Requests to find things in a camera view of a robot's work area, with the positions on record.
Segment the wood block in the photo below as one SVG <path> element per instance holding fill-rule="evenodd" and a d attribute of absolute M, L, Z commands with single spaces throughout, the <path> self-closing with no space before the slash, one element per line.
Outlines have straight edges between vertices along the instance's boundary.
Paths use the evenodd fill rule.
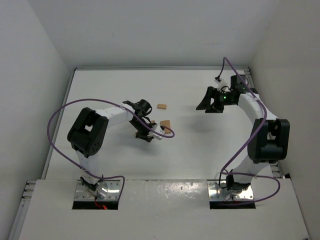
<path fill-rule="evenodd" d="M 159 104 L 157 105 L 157 108 L 158 108 L 158 109 L 161 109 L 161 110 L 166 110 L 166 109 L 167 109 L 167 105 L 166 105 L 166 104 L 161 104 L 161 103 L 159 103 Z"/>

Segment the wood block four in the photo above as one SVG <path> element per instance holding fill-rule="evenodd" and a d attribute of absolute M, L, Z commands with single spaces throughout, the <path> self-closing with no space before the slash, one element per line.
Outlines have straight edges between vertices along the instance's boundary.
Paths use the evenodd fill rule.
<path fill-rule="evenodd" d="M 167 128 L 171 128 L 170 120 L 162 120 L 162 121 L 160 121 L 160 125 L 167 127 Z"/>

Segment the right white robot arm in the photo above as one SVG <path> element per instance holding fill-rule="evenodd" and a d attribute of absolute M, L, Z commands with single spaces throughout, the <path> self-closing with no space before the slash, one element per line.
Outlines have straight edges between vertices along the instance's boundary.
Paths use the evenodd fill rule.
<path fill-rule="evenodd" d="M 230 85 L 220 81 L 218 87 L 209 86 L 196 110 L 220 114 L 226 106 L 240 107 L 252 123 L 250 137 L 241 147 L 247 151 L 246 157 L 231 171 L 225 167 L 220 171 L 226 176 L 225 189 L 243 191 L 261 170 L 286 158 L 290 122 L 270 112 L 258 91 L 246 84 L 244 75 L 233 75 Z"/>

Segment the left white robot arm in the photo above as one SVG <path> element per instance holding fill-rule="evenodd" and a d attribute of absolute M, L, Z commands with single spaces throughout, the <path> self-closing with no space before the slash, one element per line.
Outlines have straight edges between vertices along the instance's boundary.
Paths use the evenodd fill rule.
<path fill-rule="evenodd" d="M 85 107 L 81 110 L 67 140 L 78 156 L 83 171 L 81 181 L 90 192 L 97 193 L 103 186 L 98 151 L 103 145 L 107 129 L 129 122 L 137 130 L 136 138 L 148 143 L 155 138 L 162 139 L 164 128 L 147 117 L 151 111 L 151 105 L 144 99 L 136 103 L 124 101 L 120 107 L 99 110 Z"/>

